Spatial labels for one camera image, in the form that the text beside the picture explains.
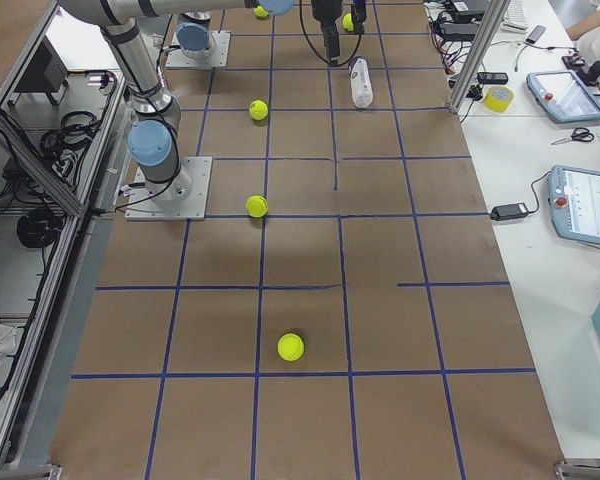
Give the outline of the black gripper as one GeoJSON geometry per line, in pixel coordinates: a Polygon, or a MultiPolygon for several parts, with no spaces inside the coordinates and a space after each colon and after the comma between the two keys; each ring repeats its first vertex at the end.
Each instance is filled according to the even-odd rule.
{"type": "Polygon", "coordinates": [[[340,53],[339,33],[336,21],[343,11],[341,0],[311,0],[313,18],[323,27],[323,41],[326,49],[327,64],[336,66],[340,53]]]}

